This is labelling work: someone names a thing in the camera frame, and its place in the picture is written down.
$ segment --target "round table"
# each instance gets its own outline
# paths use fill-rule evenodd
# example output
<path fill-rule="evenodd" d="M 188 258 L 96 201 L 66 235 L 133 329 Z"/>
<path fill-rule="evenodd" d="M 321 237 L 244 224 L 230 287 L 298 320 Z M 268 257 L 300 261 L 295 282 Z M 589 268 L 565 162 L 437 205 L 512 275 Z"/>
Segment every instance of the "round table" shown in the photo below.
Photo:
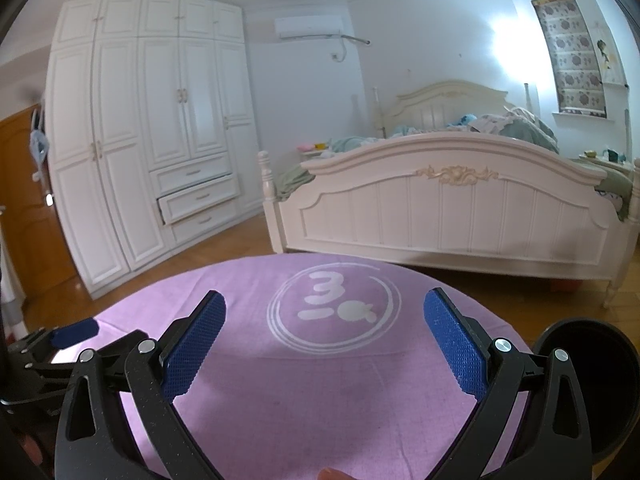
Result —
<path fill-rule="evenodd" d="M 419 272 L 334 254 L 231 260 L 155 283 L 97 316 L 100 333 L 57 355 L 75 360 L 139 328 L 158 338 L 209 290 L 226 323 L 174 406 L 226 480 L 315 480 L 330 466 L 363 480 L 425 478 L 475 405 L 424 321 L 442 286 L 492 336 L 527 347 L 478 302 Z M 166 473 L 129 394 L 147 465 Z M 512 417 L 487 470 L 499 466 Z"/>

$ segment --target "white wardrobe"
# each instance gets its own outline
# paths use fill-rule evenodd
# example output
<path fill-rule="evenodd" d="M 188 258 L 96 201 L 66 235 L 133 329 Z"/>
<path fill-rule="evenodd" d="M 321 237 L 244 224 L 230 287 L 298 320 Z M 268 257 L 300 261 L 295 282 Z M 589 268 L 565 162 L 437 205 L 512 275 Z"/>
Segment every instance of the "white wardrobe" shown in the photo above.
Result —
<path fill-rule="evenodd" d="M 65 3 L 45 106 L 54 199 L 93 297 L 260 211 L 239 7 Z"/>

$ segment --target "wardrobe door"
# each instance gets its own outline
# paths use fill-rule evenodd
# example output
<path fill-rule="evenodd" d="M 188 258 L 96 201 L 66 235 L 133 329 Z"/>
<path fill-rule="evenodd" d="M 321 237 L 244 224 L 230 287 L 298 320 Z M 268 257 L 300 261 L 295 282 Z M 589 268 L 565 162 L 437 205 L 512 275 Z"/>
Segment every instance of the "wardrobe door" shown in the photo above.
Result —
<path fill-rule="evenodd" d="M 138 269 L 166 252 L 149 175 L 141 164 L 135 141 L 112 144 L 98 156 L 105 194 L 131 269 Z"/>
<path fill-rule="evenodd" d="M 95 39 L 135 38 L 141 0 L 102 0 Z"/>
<path fill-rule="evenodd" d="M 180 0 L 180 37 L 213 40 L 213 2 Z"/>
<path fill-rule="evenodd" d="M 178 36 L 180 0 L 142 0 L 139 36 Z"/>
<path fill-rule="evenodd" d="M 91 64 L 94 46 L 85 43 L 49 56 L 45 121 L 49 164 L 83 160 L 94 152 L 91 120 Z"/>
<path fill-rule="evenodd" d="M 191 155 L 226 150 L 214 42 L 181 38 L 180 75 Z"/>
<path fill-rule="evenodd" d="M 66 48 L 94 40 L 100 0 L 73 0 L 62 4 L 51 49 Z"/>
<path fill-rule="evenodd" d="M 254 116 L 244 44 L 216 42 L 218 81 L 225 122 L 246 122 Z"/>
<path fill-rule="evenodd" d="M 60 224 L 89 292 L 129 272 L 92 158 L 51 171 Z"/>
<path fill-rule="evenodd" d="M 165 250 L 142 153 L 136 47 L 135 38 L 96 42 L 92 92 L 100 174 L 131 269 Z"/>
<path fill-rule="evenodd" d="M 216 2 L 214 10 L 216 20 L 216 39 L 244 43 L 242 9 L 233 5 Z"/>
<path fill-rule="evenodd" d="M 230 126 L 226 131 L 229 151 L 234 155 L 235 172 L 238 175 L 241 213 L 261 207 L 262 180 L 256 156 L 260 151 L 258 136 L 253 122 Z"/>
<path fill-rule="evenodd" d="M 190 158 L 177 38 L 140 38 L 138 94 L 146 161 L 158 170 Z"/>

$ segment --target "printed logo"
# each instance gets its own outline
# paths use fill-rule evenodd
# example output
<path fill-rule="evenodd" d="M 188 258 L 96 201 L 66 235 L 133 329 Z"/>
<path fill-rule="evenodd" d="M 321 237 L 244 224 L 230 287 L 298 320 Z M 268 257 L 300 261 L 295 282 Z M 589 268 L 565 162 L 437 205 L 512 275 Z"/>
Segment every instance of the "printed logo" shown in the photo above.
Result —
<path fill-rule="evenodd" d="M 271 333 L 293 350 L 336 354 L 363 347 L 396 322 L 400 291 L 379 268 L 354 262 L 301 270 L 268 306 Z"/>

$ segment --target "wardrobe drawer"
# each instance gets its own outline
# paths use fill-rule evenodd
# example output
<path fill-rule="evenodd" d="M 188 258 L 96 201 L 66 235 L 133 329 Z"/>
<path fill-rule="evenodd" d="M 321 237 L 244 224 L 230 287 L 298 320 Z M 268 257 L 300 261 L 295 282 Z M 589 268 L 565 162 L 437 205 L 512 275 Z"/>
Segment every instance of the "wardrobe drawer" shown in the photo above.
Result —
<path fill-rule="evenodd" d="M 213 206 L 171 226 L 175 242 L 182 244 L 238 216 L 236 200 Z"/>
<path fill-rule="evenodd" d="M 204 182 L 158 199 L 165 224 L 173 224 L 238 195 L 233 175 Z"/>
<path fill-rule="evenodd" d="M 231 173 L 229 156 L 227 153 L 219 153 L 176 164 L 170 168 L 152 171 L 151 180 L 156 198 L 160 198 L 174 191 L 229 173 Z"/>

